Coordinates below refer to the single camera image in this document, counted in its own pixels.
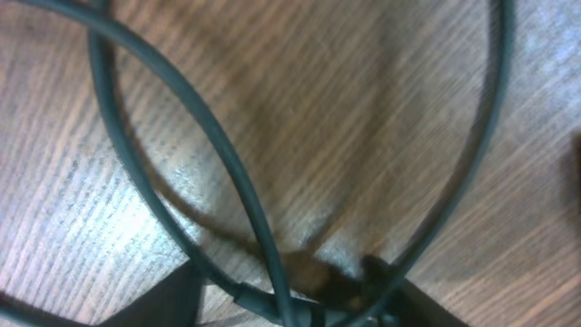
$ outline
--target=wood grain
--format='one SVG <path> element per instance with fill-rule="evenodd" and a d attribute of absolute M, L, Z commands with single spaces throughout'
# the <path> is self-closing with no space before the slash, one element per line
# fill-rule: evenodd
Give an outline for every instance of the wood grain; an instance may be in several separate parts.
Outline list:
<path fill-rule="evenodd" d="M 167 55 L 222 123 L 295 290 L 329 297 L 330 281 L 348 287 L 358 276 L 362 255 L 401 252 L 472 125 L 487 2 L 115 3 L 116 17 Z M 517 1 L 501 125 L 467 199 L 409 276 L 470 325 L 581 326 L 579 16 L 573 0 Z M 0 290 L 97 323 L 185 257 L 107 139 L 85 32 L 0 4 Z M 172 212 L 226 272 L 269 289 L 199 126 L 122 49 L 117 64 L 129 125 Z M 213 287 L 202 318 L 267 325 Z"/>

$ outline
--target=wooden table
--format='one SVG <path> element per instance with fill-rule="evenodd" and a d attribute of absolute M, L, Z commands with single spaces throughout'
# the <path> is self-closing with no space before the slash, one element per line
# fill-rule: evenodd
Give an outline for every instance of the wooden table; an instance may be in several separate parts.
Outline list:
<path fill-rule="evenodd" d="M 362 255 L 404 249 L 483 94 L 487 1 L 115 3 L 222 123 L 295 290 L 323 296 L 337 272 L 360 273 Z M 501 124 L 468 197 L 409 275 L 470 325 L 581 326 L 580 16 L 574 0 L 517 1 Z M 115 156 L 85 37 L 57 15 L 0 4 L 0 290 L 96 323 L 185 256 Z M 124 50 L 117 64 L 128 122 L 172 212 L 227 273 L 269 289 L 200 127 Z M 202 319 L 267 325 L 213 287 Z"/>

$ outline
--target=wooden surface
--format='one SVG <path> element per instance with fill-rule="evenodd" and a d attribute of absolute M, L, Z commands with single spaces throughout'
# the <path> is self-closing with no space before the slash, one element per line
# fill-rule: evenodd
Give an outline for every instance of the wooden surface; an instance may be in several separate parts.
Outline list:
<path fill-rule="evenodd" d="M 115 3 L 118 19 L 167 55 L 222 123 L 295 290 L 324 298 L 328 280 L 358 275 L 362 255 L 402 251 L 477 110 L 487 2 Z M 491 150 L 409 275 L 470 325 L 581 326 L 579 16 L 574 0 L 517 1 L 514 69 Z M 227 273 L 269 289 L 201 129 L 138 61 L 117 57 L 160 193 Z M 185 260 L 107 139 L 85 30 L 6 2 L 0 186 L 0 290 L 36 307 L 100 322 Z M 205 302 L 210 325 L 267 325 L 213 287 Z"/>

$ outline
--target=brown wood grain surface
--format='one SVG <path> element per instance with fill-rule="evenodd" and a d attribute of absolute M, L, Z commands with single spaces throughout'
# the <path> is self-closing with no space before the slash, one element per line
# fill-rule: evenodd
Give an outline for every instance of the brown wood grain surface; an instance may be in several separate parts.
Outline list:
<path fill-rule="evenodd" d="M 478 178 L 409 275 L 473 326 L 581 326 L 581 5 L 517 3 L 513 73 Z M 487 69 L 486 1 L 115 1 L 192 82 L 245 162 L 293 288 L 325 297 L 393 260 L 437 200 Z M 86 30 L 0 3 L 0 290 L 97 323 L 185 261 L 98 114 Z M 179 101 L 117 51 L 158 191 L 236 280 L 270 289 L 219 158 Z M 202 320 L 268 325 L 213 286 Z"/>

